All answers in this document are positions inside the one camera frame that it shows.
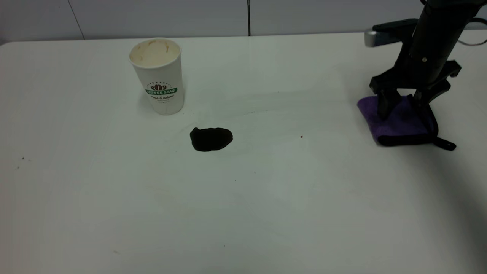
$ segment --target coffee spill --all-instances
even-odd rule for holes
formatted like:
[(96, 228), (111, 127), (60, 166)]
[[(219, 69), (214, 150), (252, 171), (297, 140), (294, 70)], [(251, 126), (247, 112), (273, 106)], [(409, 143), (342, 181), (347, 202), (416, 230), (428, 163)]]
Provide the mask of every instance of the coffee spill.
[(220, 150), (233, 140), (232, 132), (224, 128), (194, 128), (189, 134), (191, 144), (197, 151)]

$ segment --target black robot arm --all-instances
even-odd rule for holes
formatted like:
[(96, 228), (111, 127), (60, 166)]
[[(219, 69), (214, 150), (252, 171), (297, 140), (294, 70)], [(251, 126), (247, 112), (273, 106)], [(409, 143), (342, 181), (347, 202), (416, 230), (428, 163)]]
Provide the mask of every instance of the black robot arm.
[(416, 89), (418, 107), (450, 89), (448, 76), (461, 67), (447, 61), (465, 26), (486, 0), (428, 0), (420, 18), (376, 25), (365, 33), (367, 46), (403, 43), (394, 67), (373, 77), (370, 87), (378, 96), (377, 113), (387, 119), (401, 101), (398, 88)]

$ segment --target white table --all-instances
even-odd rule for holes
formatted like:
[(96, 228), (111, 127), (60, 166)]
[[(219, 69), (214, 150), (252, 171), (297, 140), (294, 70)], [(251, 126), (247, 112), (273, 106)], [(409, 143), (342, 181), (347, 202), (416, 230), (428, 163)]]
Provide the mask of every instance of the white table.
[[(0, 273), (487, 270), (486, 46), (455, 47), (432, 103), (448, 152), (377, 146), (356, 107), (400, 44), (175, 40), (187, 94), (167, 117), (128, 62), (139, 39), (0, 47)], [(194, 127), (234, 140), (198, 152)]]

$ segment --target paper cup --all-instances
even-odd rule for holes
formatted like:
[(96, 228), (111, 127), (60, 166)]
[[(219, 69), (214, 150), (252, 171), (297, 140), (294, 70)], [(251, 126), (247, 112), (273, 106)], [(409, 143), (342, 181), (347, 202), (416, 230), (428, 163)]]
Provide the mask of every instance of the paper cup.
[(137, 44), (129, 54), (153, 109), (162, 115), (183, 108), (184, 89), (181, 47), (166, 38), (152, 38)]

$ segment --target cable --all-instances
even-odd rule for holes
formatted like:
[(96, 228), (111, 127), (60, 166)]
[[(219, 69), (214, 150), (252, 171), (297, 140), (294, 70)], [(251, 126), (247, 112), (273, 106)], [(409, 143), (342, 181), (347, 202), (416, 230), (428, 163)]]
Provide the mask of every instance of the cable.
[[(485, 20), (484, 18), (480, 18), (480, 17), (474, 17), (472, 18), (472, 20), (470, 20), (470, 23), (483, 23), (485, 25), (487, 25), (487, 20)], [(465, 45), (465, 46), (480, 46), (480, 45), (483, 45), (485, 43), (487, 43), (487, 39), (481, 43), (477, 43), (477, 44), (469, 44), (469, 43), (465, 43), (463, 41), (460, 41), (458, 40), (457, 42), (459, 42), (460, 44), (462, 45)]]

